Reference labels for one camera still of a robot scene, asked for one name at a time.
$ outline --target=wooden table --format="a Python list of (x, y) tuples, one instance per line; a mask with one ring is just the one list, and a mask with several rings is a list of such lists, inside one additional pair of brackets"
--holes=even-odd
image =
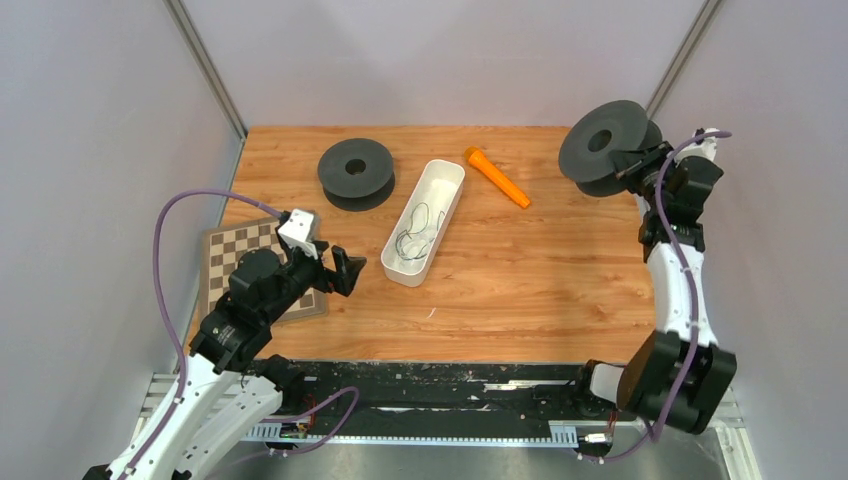
[[(323, 240), (368, 257), (350, 298), (331, 295), (326, 317), (275, 325), (263, 355), (628, 361), (654, 326), (650, 276), (636, 240), (639, 214), (628, 194), (587, 197), (562, 176), (557, 152), (567, 133), (554, 127), (251, 129), (233, 191), (280, 210), (314, 210)], [(331, 206), (316, 175), (322, 153), (352, 137), (381, 142), (395, 159), (391, 198), (362, 213)], [(389, 281), (380, 252), (424, 165), (434, 158), (464, 164), (470, 145), (482, 148), (532, 205), (522, 210), (466, 166), (462, 198), (424, 284)], [(222, 224), (262, 216), (230, 201)]]

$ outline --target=spool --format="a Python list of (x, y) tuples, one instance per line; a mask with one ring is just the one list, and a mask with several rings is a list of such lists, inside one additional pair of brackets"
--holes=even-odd
[(607, 197), (623, 192), (610, 154), (643, 150), (662, 142), (662, 132), (645, 109), (617, 100), (592, 110), (571, 129), (559, 150), (559, 169), (586, 195)]
[(324, 152), (318, 161), (318, 179), (335, 207), (363, 212), (381, 205), (394, 191), (394, 160), (379, 142), (351, 138)]

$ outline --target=orange flashlight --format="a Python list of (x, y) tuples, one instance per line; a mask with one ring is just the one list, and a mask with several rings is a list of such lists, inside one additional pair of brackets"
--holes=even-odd
[(527, 208), (530, 205), (530, 199), (527, 198), (527, 195), (525, 195), (520, 188), (516, 187), (515, 184), (508, 178), (506, 178), (506, 175), (498, 170), (498, 167), (492, 165), (492, 162), (483, 155), (482, 150), (477, 147), (468, 147), (468, 149), (465, 150), (464, 156), (465, 160), (468, 161), (472, 167), (483, 172), (483, 175), (487, 176), (492, 183), (503, 190), (503, 192), (521, 208)]

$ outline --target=checkered board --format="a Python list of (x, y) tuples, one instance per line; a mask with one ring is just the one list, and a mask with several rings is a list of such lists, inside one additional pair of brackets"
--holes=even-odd
[[(203, 268), (198, 301), (200, 318), (211, 312), (221, 295), (229, 290), (230, 274), (238, 267), (238, 261), (245, 253), (259, 248), (270, 248), (279, 255), (281, 262), (286, 261), (286, 255), (277, 241), (275, 228), (278, 222), (278, 219), (268, 217), (203, 232)], [(279, 321), (325, 313), (327, 295), (310, 288)]]

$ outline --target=gray wall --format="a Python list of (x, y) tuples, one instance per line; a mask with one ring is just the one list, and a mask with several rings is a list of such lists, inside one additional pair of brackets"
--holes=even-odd
[(844, 478), (844, 2), (727, 0), (657, 121), (726, 128), (704, 217), (710, 318), (769, 480)]
[(185, 0), (248, 125), (569, 125), (650, 99), (702, 0)]
[[(175, 358), (151, 282), (156, 214), (226, 186), (239, 144), (161, 0), (2, 11), (0, 478), (82, 478), (126, 446)], [(166, 224), (181, 329), (220, 205), (186, 201)]]

